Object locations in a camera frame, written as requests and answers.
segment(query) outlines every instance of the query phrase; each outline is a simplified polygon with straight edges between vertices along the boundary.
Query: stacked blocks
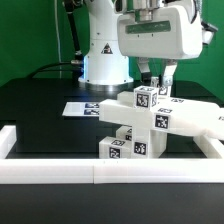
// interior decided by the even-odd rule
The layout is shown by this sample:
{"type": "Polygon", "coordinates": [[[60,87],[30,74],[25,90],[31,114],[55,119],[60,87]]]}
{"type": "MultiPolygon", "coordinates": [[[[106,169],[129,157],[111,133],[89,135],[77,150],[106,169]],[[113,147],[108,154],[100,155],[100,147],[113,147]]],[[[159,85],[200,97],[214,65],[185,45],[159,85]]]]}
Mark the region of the stacked blocks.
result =
{"type": "MultiPolygon", "coordinates": [[[[158,104],[159,88],[140,86],[134,90],[134,107],[151,110],[158,104]]],[[[132,158],[158,158],[166,149],[167,134],[150,127],[133,127],[132,158]]]]}
{"type": "Polygon", "coordinates": [[[158,91],[156,87],[140,86],[134,94],[119,94],[118,101],[101,103],[100,120],[126,126],[116,132],[116,139],[124,141],[124,145],[115,150],[112,144],[115,139],[105,138],[100,143],[100,158],[158,158],[164,152],[167,134],[151,130],[151,110],[158,104],[158,91]]]}

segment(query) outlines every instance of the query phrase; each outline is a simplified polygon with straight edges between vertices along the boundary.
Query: cable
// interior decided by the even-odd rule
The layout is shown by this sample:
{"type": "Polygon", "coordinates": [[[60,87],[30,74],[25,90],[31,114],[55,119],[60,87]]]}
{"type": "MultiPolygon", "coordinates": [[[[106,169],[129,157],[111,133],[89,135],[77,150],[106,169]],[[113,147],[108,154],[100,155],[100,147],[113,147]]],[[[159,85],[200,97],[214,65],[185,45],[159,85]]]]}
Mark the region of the cable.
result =
{"type": "Polygon", "coordinates": [[[71,62],[59,62],[59,63],[53,63],[53,64],[42,66],[42,67],[38,68],[37,70],[28,74],[26,78],[32,79],[38,72],[41,72],[47,68],[52,68],[52,67],[61,66],[61,65],[71,65],[71,62]]]}
{"type": "Polygon", "coordinates": [[[61,62],[61,40],[58,26],[58,3],[57,0],[54,0],[54,15],[55,15],[55,28],[57,36],[57,45],[58,45],[58,59],[61,62]]]}

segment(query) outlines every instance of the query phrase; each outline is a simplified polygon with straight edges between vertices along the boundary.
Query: white block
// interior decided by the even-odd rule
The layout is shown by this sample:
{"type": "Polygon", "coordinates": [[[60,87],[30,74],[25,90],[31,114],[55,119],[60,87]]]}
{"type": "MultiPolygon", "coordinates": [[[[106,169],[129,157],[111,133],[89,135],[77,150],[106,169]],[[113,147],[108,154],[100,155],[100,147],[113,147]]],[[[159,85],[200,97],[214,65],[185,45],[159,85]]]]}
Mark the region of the white block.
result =
{"type": "Polygon", "coordinates": [[[133,128],[131,158],[158,158],[166,149],[167,133],[133,128]]]}
{"type": "Polygon", "coordinates": [[[16,127],[4,126],[0,131],[0,159],[5,159],[16,142],[16,127]]]}
{"type": "Polygon", "coordinates": [[[224,140],[224,110],[219,110],[219,113],[214,119],[207,121],[206,135],[210,138],[224,140]]]}
{"type": "Polygon", "coordinates": [[[121,159],[131,157],[131,142],[106,137],[99,143],[100,159],[121,159]]]}
{"type": "Polygon", "coordinates": [[[117,100],[100,103],[101,121],[135,127],[151,127],[152,112],[148,109],[133,108],[133,104],[117,100]]]}
{"type": "Polygon", "coordinates": [[[162,86],[159,88],[158,99],[166,99],[170,97],[171,94],[171,86],[162,86]]]}
{"type": "Polygon", "coordinates": [[[224,159],[224,145],[214,138],[207,136],[194,137],[194,142],[209,159],[224,159]]]}
{"type": "Polygon", "coordinates": [[[116,138],[131,141],[132,140],[132,128],[129,126],[121,126],[116,131],[116,138]]]}
{"type": "Polygon", "coordinates": [[[151,109],[157,105],[158,88],[139,86],[134,89],[134,107],[151,109]]]}
{"type": "Polygon", "coordinates": [[[155,106],[154,130],[183,136],[204,135],[220,111],[218,105],[193,100],[166,99],[155,106]]]}
{"type": "Polygon", "coordinates": [[[134,93],[133,92],[127,92],[127,91],[121,92],[121,93],[117,94],[117,100],[133,104],[134,93]]]}

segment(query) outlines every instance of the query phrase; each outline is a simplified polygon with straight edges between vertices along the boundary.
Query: black cable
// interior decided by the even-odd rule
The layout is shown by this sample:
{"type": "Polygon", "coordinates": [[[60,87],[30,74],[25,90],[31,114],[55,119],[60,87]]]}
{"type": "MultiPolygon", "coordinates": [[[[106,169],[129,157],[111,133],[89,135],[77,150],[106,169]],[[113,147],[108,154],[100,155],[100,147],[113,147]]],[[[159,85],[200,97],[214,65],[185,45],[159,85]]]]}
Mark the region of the black cable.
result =
{"type": "Polygon", "coordinates": [[[52,67],[61,66],[61,65],[71,65],[71,62],[58,62],[58,63],[53,63],[53,64],[48,64],[48,65],[42,66],[42,67],[38,68],[37,70],[28,74],[26,78],[32,79],[38,72],[41,72],[47,68],[52,68],[52,67]]]}
{"type": "MultiPolygon", "coordinates": [[[[71,29],[72,40],[73,40],[75,52],[81,53],[81,48],[80,48],[80,44],[79,44],[79,39],[78,39],[78,34],[77,34],[73,14],[67,14],[67,15],[68,15],[68,20],[69,20],[69,24],[70,24],[70,29],[71,29]]],[[[82,60],[83,58],[79,58],[80,56],[82,56],[82,54],[81,55],[75,54],[75,59],[82,60]]]]}
{"type": "Polygon", "coordinates": [[[41,70],[40,72],[73,72],[74,70],[79,71],[81,68],[78,69],[47,69],[47,70],[41,70]]]}

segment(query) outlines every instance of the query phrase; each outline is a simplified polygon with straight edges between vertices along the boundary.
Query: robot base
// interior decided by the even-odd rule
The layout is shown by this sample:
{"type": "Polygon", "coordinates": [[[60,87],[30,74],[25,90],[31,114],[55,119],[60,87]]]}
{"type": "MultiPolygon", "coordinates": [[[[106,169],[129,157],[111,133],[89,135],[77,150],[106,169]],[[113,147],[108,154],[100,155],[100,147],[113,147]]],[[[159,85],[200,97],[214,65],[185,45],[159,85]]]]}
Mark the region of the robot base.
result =
{"type": "Polygon", "coordinates": [[[124,91],[130,88],[133,88],[133,80],[123,84],[119,84],[119,85],[97,85],[97,84],[91,84],[88,82],[82,82],[79,80],[79,87],[93,90],[93,91],[117,92],[117,91],[124,91]]]}

